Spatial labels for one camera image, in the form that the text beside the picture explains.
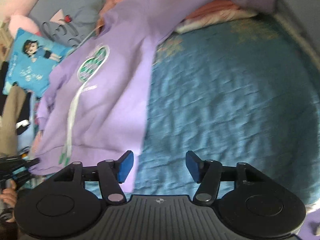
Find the person's left hand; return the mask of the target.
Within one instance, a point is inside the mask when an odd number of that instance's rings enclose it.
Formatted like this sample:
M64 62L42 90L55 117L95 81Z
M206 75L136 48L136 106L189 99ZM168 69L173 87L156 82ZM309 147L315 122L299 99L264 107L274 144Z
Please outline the person's left hand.
M1 221L5 223L13 223L14 207L17 203L16 183L10 179L4 183L1 189Z

